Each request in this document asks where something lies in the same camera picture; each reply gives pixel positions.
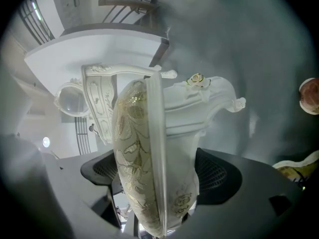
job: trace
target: carved white frame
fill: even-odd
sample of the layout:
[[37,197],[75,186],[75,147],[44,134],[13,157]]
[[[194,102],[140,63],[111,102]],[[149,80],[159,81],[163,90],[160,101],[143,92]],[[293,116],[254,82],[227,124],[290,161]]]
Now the carved white frame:
[[[154,67],[140,67],[126,64],[118,65],[103,65],[103,64],[93,64],[93,65],[83,65],[82,66],[82,77],[85,76],[113,76],[116,74],[138,74],[143,76],[152,76],[154,72],[160,71],[161,66],[156,65]],[[175,79],[177,77],[177,72],[175,70],[169,70],[166,72],[160,72],[162,78]]]
[[58,89],[58,91],[56,92],[55,98],[54,98],[54,104],[55,104],[55,106],[57,106],[60,111],[62,111],[63,113],[65,113],[65,114],[67,114],[67,115],[69,115],[69,116],[71,116],[71,117],[85,117],[85,116],[88,116],[89,113],[91,112],[89,106],[88,106],[87,111],[85,111],[85,112],[83,112],[83,113],[71,113],[71,112],[65,110],[65,109],[61,106],[61,104],[60,104],[60,102],[59,102],[60,95],[61,95],[62,90],[63,90],[64,88],[67,88],[67,87],[72,87],[72,88],[78,89],[78,90],[80,90],[80,91],[83,92],[83,87],[82,87],[81,81],[79,81],[79,80],[77,80],[77,79],[71,79],[70,82],[63,84],[63,85]]

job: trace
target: gold leaf decoration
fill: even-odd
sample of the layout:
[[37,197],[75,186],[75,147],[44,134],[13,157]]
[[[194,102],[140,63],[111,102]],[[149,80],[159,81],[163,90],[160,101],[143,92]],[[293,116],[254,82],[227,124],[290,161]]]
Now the gold leaf decoration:
[[190,202],[190,199],[191,199],[191,193],[189,194],[184,194],[182,196],[179,196],[175,199],[174,201],[174,205],[176,206],[183,206],[185,204],[187,204],[188,202]]
[[127,195],[129,196],[129,198],[131,198],[131,199],[133,200],[133,202],[134,202],[135,204],[139,205],[140,207],[143,207],[143,205],[141,205],[141,204],[139,203],[139,201],[138,201],[135,197],[131,196],[130,194],[127,194]]
[[136,120],[143,119],[145,116],[144,109],[139,106],[130,106],[128,107],[128,115]]
[[140,103],[146,101],[146,93],[145,91],[137,92],[133,96],[133,100],[135,103]]
[[136,156],[136,159],[134,160],[133,164],[141,167],[142,166],[142,156],[141,153],[139,152],[138,155]]
[[118,127],[119,127],[119,134],[122,135],[124,127],[125,127],[125,118],[123,115],[119,119]]
[[142,175],[143,175],[142,170],[139,167],[134,167],[133,174],[128,175],[127,179],[129,181],[132,181],[132,182],[139,182],[140,183],[140,179],[141,179]]
[[133,182],[129,181],[125,183],[126,191],[131,191],[133,188]]
[[141,189],[140,187],[138,187],[138,186],[134,186],[134,190],[137,193],[139,193],[139,194],[144,194],[145,193],[145,191],[143,189]]
[[127,147],[125,150],[124,150],[124,153],[127,154],[127,153],[133,153],[134,151],[136,151],[138,149],[138,143],[137,142],[134,142],[132,145],[130,145],[129,147]]
[[134,175],[137,171],[136,167],[133,166],[127,166],[123,168],[123,171],[127,174],[127,175]]
[[184,216],[184,214],[188,211],[188,209],[190,208],[189,205],[185,206],[184,208],[180,208],[178,210],[175,211],[175,215],[178,218],[181,218]]

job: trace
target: gold floral pattern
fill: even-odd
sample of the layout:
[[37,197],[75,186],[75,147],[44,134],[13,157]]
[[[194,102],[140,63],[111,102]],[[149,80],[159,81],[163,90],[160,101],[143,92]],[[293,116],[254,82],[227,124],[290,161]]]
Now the gold floral pattern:
[[120,94],[113,115],[113,144],[119,176],[140,223],[161,237],[147,114],[146,85],[137,80]]
[[176,217],[181,218],[188,212],[189,208],[191,207],[191,200],[192,193],[183,194],[175,199],[172,210]]

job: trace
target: ceiling light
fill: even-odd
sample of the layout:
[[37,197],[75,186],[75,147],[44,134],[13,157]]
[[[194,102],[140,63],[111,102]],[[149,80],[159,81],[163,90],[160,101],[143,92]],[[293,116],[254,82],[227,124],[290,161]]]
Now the ceiling light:
[[48,148],[50,146],[50,139],[48,137],[43,138],[42,144],[44,147]]
[[39,12],[38,12],[38,10],[37,10],[37,9],[35,9],[34,11],[35,11],[36,15],[38,16],[38,19],[39,19],[39,20],[42,20],[42,18],[41,18],[41,16],[40,16],[40,14],[39,14]]

